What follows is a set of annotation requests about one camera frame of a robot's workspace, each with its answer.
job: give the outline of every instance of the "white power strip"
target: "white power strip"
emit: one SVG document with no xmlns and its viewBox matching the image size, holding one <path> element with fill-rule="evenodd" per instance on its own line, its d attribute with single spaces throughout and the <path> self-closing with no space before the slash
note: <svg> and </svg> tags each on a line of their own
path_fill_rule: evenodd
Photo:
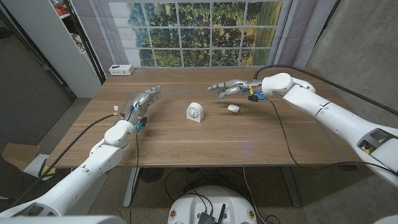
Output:
<svg viewBox="0 0 398 224">
<path fill-rule="evenodd" d="M 109 68 L 111 75 L 131 75 L 133 71 L 132 65 L 112 65 Z"/>
</svg>

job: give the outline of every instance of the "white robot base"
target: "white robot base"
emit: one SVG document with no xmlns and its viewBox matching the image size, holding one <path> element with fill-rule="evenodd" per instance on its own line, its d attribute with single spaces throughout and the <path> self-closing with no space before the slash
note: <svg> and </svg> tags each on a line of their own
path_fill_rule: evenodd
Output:
<svg viewBox="0 0 398 224">
<path fill-rule="evenodd" d="M 179 197 L 172 205 L 168 217 L 168 224 L 198 224 L 220 223 L 219 219 L 223 217 L 220 224 L 256 224 L 256 214 L 252 205 L 237 192 L 226 187 L 207 185 L 195 188 L 198 195 L 206 197 L 213 205 L 213 213 L 210 220 L 201 220 L 202 213 L 205 212 L 205 205 L 201 198 L 191 190 Z M 203 198 L 206 204 L 207 214 L 211 213 L 211 205 L 207 199 Z M 223 204 L 225 209 L 220 215 Z"/>
</svg>

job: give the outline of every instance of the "blue connector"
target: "blue connector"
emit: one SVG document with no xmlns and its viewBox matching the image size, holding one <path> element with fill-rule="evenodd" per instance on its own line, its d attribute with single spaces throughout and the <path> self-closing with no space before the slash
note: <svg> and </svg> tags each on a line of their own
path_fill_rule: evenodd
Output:
<svg viewBox="0 0 398 224">
<path fill-rule="evenodd" d="M 262 91 L 259 92 L 259 93 L 257 93 L 256 95 L 257 95 L 257 98 L 258 98 L 259 100 L 265 100 L 265 99 L 266 99 L 266 97 L 262 94 Z"/>
<path fill-rule="evenodd" d="M 142 124 L 138 124 L 138 125 L 137 125 L 137 131 L 141 130 L 142 127 L 143 127 Z"/>
</svg>

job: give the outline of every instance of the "black cable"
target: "black cable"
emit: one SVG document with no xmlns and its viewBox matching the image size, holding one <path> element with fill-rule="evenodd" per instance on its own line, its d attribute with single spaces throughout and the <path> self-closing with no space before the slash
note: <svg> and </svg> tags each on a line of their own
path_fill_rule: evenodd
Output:
<svg viewBox="0 0 398 224">
<path fill-rule="evenodd" d="M 205 201 L 203 200 L 203 198 L 198 194 L 198 192 L 195 190 L 195 189 L 192 189 L 195 193 L 194 194 L 196 194 L 197 196 L 199 196 L 199 198 L 200 198 L 200 200 L 203 202 L 203 204 L 205 205 L 205 213 L 207 214 L 207 206 L 206 206 L 206 203 L 205 203 Z M 210 216 L 211 216 L 211 214 L 213 213 L 213 207 L 211 207 L 211 212 L 210 212 Z"/>
<path fill-rule="evenodd" d="M 172 196 L 170 195 L 170 193 L 169 193 L 169 191 L 167 190 L 167 186 L 166 186 L 166 183 L 167 183 L 167 179 L 170 177 L 170 175 L 172 175 L 173 173 L 175 173 L 175 172 L 177 172 L 177 171 L 180 171 L 180 172 L 183 172 L 184 173 L 184 175 L 185 175 L 185 180 L 187 181 L 187 185 L 189 185 L 189 181 L 188 181 L 188 176 L 187 176 L 187 174 L 183 171 L 183 170 L 180 170 L 180 169 L 177 169 L 177 170 L 175 170 L 175 171 L 173 171 L 173 172 L 171 172 L 171 173 L 169 173 L 168 175 L 167 175 L 167 177 L 165 178 L 165 180 L 164 180 L 164 189 L 165 189 L 165 191 L 166 191 L 166 193 L 167 193 L 167 195 L 169 196 L 169 198 L 171 199 L 171 201 L 174 203 L 175 202 L 175 200 L 172 198 Z M 197 196 L 199 196 L 200 197 L 200 200 L 203 202 L 203 204 L 205 205 L 205 213 L 207 214 L 207 207 L 206 207 L 206 203 L 205 203 L 205 201 L 201 198 L 201 196 L 198 194 L 198 192 L 195 190 L 195 189 L 192 189 L 195 193 L 186 193 L 186 194 L 194 194 L 194 195 L 197 195 Z M 210 212 L 210 215 L 213 213 L 213 206 L 211 206 L 211 212 Z"/>
<path fill-rule="evenodd" d="M 356 97 L 358 97 L 358 98 L 360 98 L 360 99 L 362 99 L 362 100 L 364 100 L 364 101 L 367 101 L 367 102 L 369 102 L 369 103 L 371 103 L 371 104 L 373 104 L 373 105 L 375 105 L 375 106 L 378 106 L 378 107 L 380 107 L 380 108 L 382 108 L 382 109 L 384 109 L 384 110 L 386 110 L 386 111 L 388 111 L 388 112 L 390 112 L 390 113 L 392 113 L 392 114 L 398 116 L 398 111 L 396 111 L 396 110 L 394 110 L 394 109 L 392 109 L 392 108 L 390 108 L 390 107 L 388 107 L 388 106 L 386 106 L 386 105 L 383 105 L 383 104 L 381 104 L 381 103 L 379 103 L 379 102 L 376 102 L 376 101 L 374 101 L 374 100 L 372 100 L 372 99 L 369 99 L 369 98 L 366 97 L 366 96 L 363 96 L 363 95 L 361 95 L 361 94 L 359 94 L 359 93 L 356 93 L 356 92 L 354 92 L 354 91 L 352 91 L 352 90 L 349 90 L 349 89 L 347 89 L 347 88 L 345 88 L 345 87 L 342 87 L 342 86 L 339 85 L 339 84 L 333 83 L 333 82 L 327 80 L 326 78 L 319 77 L 319 76 L 316 75 L 316 74 L 313 74 L 313 73 L 311 73 L 311 72 L 307 72 L 307 71 L 305 71 L 305 70 L 302 70 L 302 69 L 299 69 L 299 68 L 296 68 L 296 67 L 293 67 L 293 66 L 290 66 L 290 65 L 269 65 L 269 66 L 262 67 L 262 68 L 260 68 L 258 71 L 256 71 L 256 73 L 254 74 L 254 78 L 253 78 L 253 79 L 255 79 L 255 80 L 257 79 L 257 77 L 259 76 L 259 72 L 260 72 L 260 71 L 262 71 L 262 70 L 264 70 L 264 69 L 266 69 L 266 68 L 274 68 L 274 67 L 290 68 L 290 69 L 293 69 L 293 70 L 302 72 L 302 73 L 304 73 L 304 74 L 310 75 L 311 77 L 314 77 L 314 78 L 316 78 L 316 79 L 319 79 L 319 80 L 321 80 L 321 81 L 323 81 L 323 82 L 325 82 L 325 83 L 327 83 L 327 84 L 329 84 L 329 85 L 332 85 L 332 86 L 334 86 L 334 87 L 336 87 L 336 88 L 339 88 L 340 90 L 343 90 L 343 91 L 345 91 L 345 92 L 347 92 L 347 93 L 349 93 L 349 94 L 351 94 L 351 95 L 354 95 L 354 96 L 356 96 Z"/>
<path fill-rule="evenodd" d="M 203 197 L 204 199 L 206 199 L 207 201 L 209 201 L 210 206 L 211 206 L 210 216 L 212 216 L 212 214 L 213 214 L 213 204 L 211 203 L 211 201 L 210 201 L 208 198 L 206 198 L 206 197 L 203 196 L 203 195 L 195 194 L 195 193 L 185 193 L 185 194 L 183 194 L 183 195 L 196 195 L 196 196 L 199 196 L 199 197 Z"/>
<path fill-rule="evenodd" d="M 118 209 L 114 209 L 114 210 L 108 212 L 107 215 L 109 215 L 111 212 L 119 212 L 120 217 L 123 218 L 122 213 Z"/>
<path fill-rule="evenodd" d="M 291 158 L 293 159 L 294 163 L 295 163 L 298 167 L 300 167 L 299 164 L 298 164 L 298 163 L 296 162 L 296 160 L 294 159 L 294 157 L 293 157 L 293 155 L 292 155 L 292 152 L 290 151 L 290 147 L 289 147 L 289 143 L 287 142 L 287 137 L 286 137 L 284 125 L 282 124 L 282 121 L 280 120 L 278 110 L 276 109 L 275 104 L 274 104 L 270 99 L 267 98 L 267 100 L 270 101 L 270 102 L 272 103 L 272 105 L 274 106 L 276 115 L 278 116 L 278 120 L 279 120 L 280 126 L 282 127 L 282 131 L 284 132 L 287 150 L 289 150 L 289 154 L 290 154 Z"/>
<path fill-rule="evenodd" d="M 87 128 L 85 128 L 76 138 L 75 140 L 73 140 L 69 146 L 64 149 L 61 154 L 54 160 L 54 162 L 50 165 L 50 167 L 42 174 L 40 175 L 40 177 L 11 205 L 10 208 L 16 206 L 19 204 L 19 202 L 21 202 L 21 200 L 50 172 L 50 170 L 57 164 L 57 162 L 63 157 L 63 155 L 65 155 L 65 153 L 67 153 L 67 151 L 77 142 L 77 140 L 80 139 L 80 137 L 86 133 L 87 130 L 89 130 L 92 126 L 94 126 L 96 123 L 105 120 L 106 118 L 110 118 L 112 116 L 117 116 L 114 114 L 110 114 L 107 115 L 101 119 L 98 119 L 96 121 L 94 121 L 91 125 L 87 126 Z"/>
<path fill-rule="evenodd" d="M 275 215 L 269 215 L 269 216 L 267 216 L 267 218 L 265 219 L 265 221 L 266 221 L 267 224 L 274 224 L 274 223 L 272 223 L 272 222 L 267 222 L 268 218 L 270 218 L 270 217 L 276 218 L 276 220 L 278 220 L 278 224 L 280 224 L 280 221 L 279 221 L 278 217 L 276 217 Z"/>
<path fill-rule="evenodd" d="M 137 177 L 137 173 L 138 173 L 138 160 L 139 160 L 139 147 L 138 147 L 138 130 L 136 133 L 136 142 L 137 142 L 137 165 L 136 165 L 136 173 L 134 174 L 134 179 L 132 182 L 132 189 L 134 189 L 134 186 L 136 185 L 136 177 Z M 130 198 L 130 224 L 131 224 L 131 207 L 132 207 L 132 193 L 133 190 L 131 190 L 131 198 Z"/>
<path fill-rule="evenodd" d="M 359 161 L 358 161 L 358 162 L 356 162 L 356 161 L 336 162 L 336 163 L 334 163 L 334 164 L 330 164 L 330 165 L 327 165 L 327 166 L 323 166 L 323 167 L 321 167 L 321 168 L 318 168 L 318 169 L 315 169 L 315 170 L 310 170 L 310 171 L 308 171 L 308 172 L 313 172 L 313 171 L 322 170 L 322 169 L 324 169 L 324 168 L 331 167 L 331 166 L 335 166 L 335 165 L 339 165 L 339 164 L 367 164 L 367 165 L 371 165 L 371 166 L 378 167 L 378 168 L 380 168 L 380 169 L 384 169 L 385 171 L 388 171 L 388 172 L 390 172 L 391 174 L 394 174 L 394 175 L 398 176 L 398 172 L 395 173 L 393 170 L 390 170 L 390 169 L 388 169 L 388 168 L 385 168 L 385 167 L 382 167 L 382 166 L 380 166 L 380 165 L 373 164 L 373 163 L 370 163 L 370 162 L 359 162 Z"/>
<path fill-rule="evenodd" d="M 167 195 L 169 196 L 169 198 L 171 199 L 171 201 L 172 201 L 173 203 L 174 203 L 175 200 L 172 198 L 172 196 L 170 195 L 169 191 L 167 190 L 166 183 L 167 183 L 167 179 L 169 178 L 169 176 L 172 175 L 173 173 L 177 172 L 177 171 L 181 171 L 181 172 L 183 172 L 183 173 L 185 174 L 185 179 L 187 180 L 187 184 L 189 184 L 188 176 L 187 176 L 187 174 L 186 174 L 183 170 L 177 169 L 177 170 L 175 170 L 175 171 L 173 171 L 173 172 L 171 172 L 171 173 L 169 173 L 169 174 L 167 175 L 166 179 L 164 180 L 164 189 L 166 190 Z"/>
</svg>

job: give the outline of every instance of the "window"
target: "window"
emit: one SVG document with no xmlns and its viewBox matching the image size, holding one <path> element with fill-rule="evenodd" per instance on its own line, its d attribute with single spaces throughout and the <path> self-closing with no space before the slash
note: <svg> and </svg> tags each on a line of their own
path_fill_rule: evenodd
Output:
<svg viewBox="0 0 398 224">
<path fill-rule="evenodd" d="M 269 63 L 284 2 L 111 2 L 109 8 L 135 67 L 236 67 Z"/>
</svg>

